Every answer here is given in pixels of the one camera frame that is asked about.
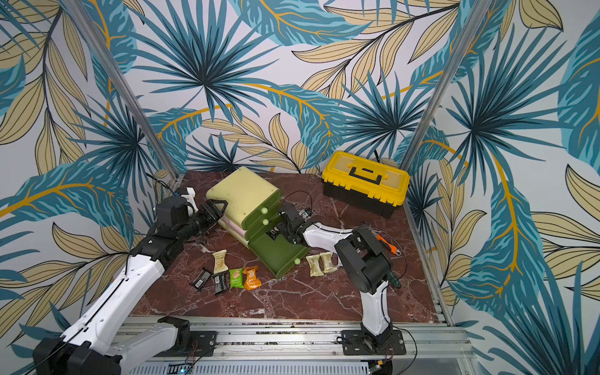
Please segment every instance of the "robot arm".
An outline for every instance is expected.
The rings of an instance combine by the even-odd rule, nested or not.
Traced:
[[[338,254],[348,277],[361,293],[361,328],[365,345],[371,352],[376,352],[392,332],[385,294],[392,261],[369,228],[328,227],[308,220],[310,215],[309,209],[298,212],[293,205],[284,203],[277,232],[291,243],[302,243]],[[360,252],[365,250],[366,254],[361,256]]]
[[[157,222],[92,307],[60,338],[47,338],[38,344],[33,354],[37,374],[127,374],[173,346],[187,349],[189,324],[172,317],[159,320],[152,329],[125,343],[110,346],[125,318],[181,253],[184,242],[199,233],[208,234],[225,212],[225,201],[207,200],[198,209],[193,189],[179,193],[157,205]]]

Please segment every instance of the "orange snack package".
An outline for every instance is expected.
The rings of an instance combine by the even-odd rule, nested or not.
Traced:
[[[245,290],[253,290],[262,285],[260,280],[256,277],[256,271],[258,270],[258,266],[244,268],[244,273],[246,274],[246,282],[244,283]]]

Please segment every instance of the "tropical leaf wallpaper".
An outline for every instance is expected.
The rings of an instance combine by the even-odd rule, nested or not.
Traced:
[[[600,3],[494,0],[478,35],[410,165],[425,261],[484,374],[598,374]]]
[[[319,173],[336,149],[402,162],[475,1],[83,4],[180,173]],[[492,0],[409,167],[484,373],[599,371],[599,8]],[[0,1],[0,44],[0,358],[18,375],[174,181],[59,0]]]

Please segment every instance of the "mounting plate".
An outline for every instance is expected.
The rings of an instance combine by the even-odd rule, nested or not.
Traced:
[[[198,342],[198,347],[196,349],[196,356],[202,355],[203,357],[212,357],[212,353],[215,350],[215,343],[217,342],[217,332],[216,331],[190,331],[191,340]],[[188,351],[185,353],[181,353],[175,349],[165,350],[161,352],[155,357],[181,357],[187,356],[190,354]]]
[[[344,348],[344,355],[383,355],[390,356],[392,353],[390,352],[389,345],[394,349],[394,355],[405,355],[406,347],[404,346],[404,338],[402,337],[402,332],[394,329],[390,333],[388,340],[384,345],[382,345],[376,353],[370,352],[367,347],[365,347],[364,343],[365,334],[362,330],[355,331],[342,331],[340,343]]]

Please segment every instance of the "green snack package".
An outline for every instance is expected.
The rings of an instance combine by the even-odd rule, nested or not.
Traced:
[[[241,268],[237,268],[237,269],[230,269],[230,285],[231,288],[236,287],[236,288],[244,288],[244,283],[242,282],[242,269]]]

